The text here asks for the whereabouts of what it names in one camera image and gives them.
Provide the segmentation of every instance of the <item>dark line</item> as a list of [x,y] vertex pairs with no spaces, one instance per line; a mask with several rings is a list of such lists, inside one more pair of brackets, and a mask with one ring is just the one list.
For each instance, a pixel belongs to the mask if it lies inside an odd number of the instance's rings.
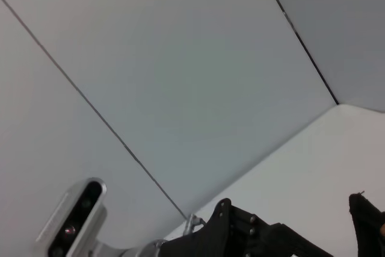
[[79,89],[79,87],[70,79],[68,74],[61,68],[61,66],[54,60],[52,55],[47,51],[47,49],[40,43],[37,37],[33,34],[33,32],[28,28],[28,26],[24,23],[24,21],[20,18],[20,16],[16,13],[16,11],[11,7],[11,5],[6,0],[1,0],[5,6],[11,11],[13,16],[19,21],[19,23],[24,27],[24,29],[28,32],[28,34],[32,37],[32,39],[36,42],[37,45],[43,50],[43,52],[47,55],[47,57],[53,62],[53,64],[57,67],[57,69],[64,75],[64,77],[71,83],[73,88],[81,95],[81,97],[88,103],[88,105],[93,109],[93,111],[97,114],[98,117],[103,121],[103,123],[107,126],[107,128],[115,135],[115,137],[121,142],[123,147],[129,152],[129,154],[134,158],[134,160],[142,167],[142,169],[149,175],[151,180],[158,186],[158,188],[162,191],[162,193],[167,197],[167,199],[174,205],[174,207],[179,211],[179,213],[183,216],[184,219],[187,219],[186,215],[182,212],[181,209],[175,204],[175,202],[170,198],[170,196],[163,190],[158,181],[150,174],[150,172],[143,166],[143,164],[139,161],[137,156],[130,150],[130,148],[126,145],[126,143],[122,140],[122,138],[115,132],[115,130],[109,125],[109,123],[105,120],[105,118],[98,112],[98,110],[91,104],[91,102],[87,99],[87,97],[83,94],[83,92]]
[[285,15],[285,18],[286,20],[289,22],[291,28],[293,29],[295,35],[297,36],[297,39],[300,41],[303,49],[305,50],[307,56],[309,57],[310,61],[312,62],[312,64],[314,65],[314,68],[316,69],[316,71],[318,72],[319,76],[321,77],[322,81],[324,82],[327,90],[329,91],[329,93],[331,94],[331,97],[333,98],[333,100],[335,101],[335,103],[337,105],[339,105],[339,101],[337,100],[336,96],[334,95],[334,93],[332,92],[330,86],[328,85],[328,83],[326,82],[326,79],[324,78],[324,76],[322,75],[321,71],[319,70],[318,66],[316,65],[313,57],[311,56],[309,50],[307,49],[306,45],[304,44],[304,42],[302,41],[302,38],[300,37],[300,35],[298,34],[297,30],[295,29],[294,27],[294,24],[291,22],[288,14],[285,12],[285,9],[283,8],[281,2],[279,0],[276,0],[277,3],[278,3],[278,6],[281,8],[281,11],[283,13],[283,15]]

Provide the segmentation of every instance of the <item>black object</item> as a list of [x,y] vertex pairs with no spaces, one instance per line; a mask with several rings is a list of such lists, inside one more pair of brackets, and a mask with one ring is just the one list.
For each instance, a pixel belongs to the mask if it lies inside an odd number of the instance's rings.
[[385,213],[380,212],[361,193],[350,195],[349,205],[356,230],[358,256],[385,256],[384,237],[380,234],[380,228],[385,224]]
[[164,243],[159,257],[331,257],[289,227],[220,201],[199,231]]
[[98,182],[90,182],[84,189],[72,211],[58,231],[51,246],[48,257],[64,257],[71,248],[80,229],[83,227],[92,208],[102,194],[102,186]]

